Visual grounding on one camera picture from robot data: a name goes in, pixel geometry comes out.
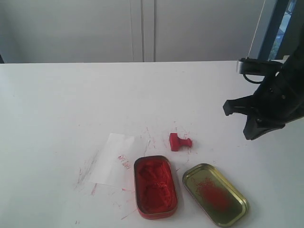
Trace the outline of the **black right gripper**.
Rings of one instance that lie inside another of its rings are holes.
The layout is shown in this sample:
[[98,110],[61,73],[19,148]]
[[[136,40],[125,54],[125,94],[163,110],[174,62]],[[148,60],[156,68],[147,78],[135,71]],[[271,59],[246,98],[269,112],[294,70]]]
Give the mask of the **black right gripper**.
[[277,73],[263,77],[253,95],[226,100],[223,105],[226,116],[247,115],[243,130],[247,140],[304,116],[304,46],[298,45]]

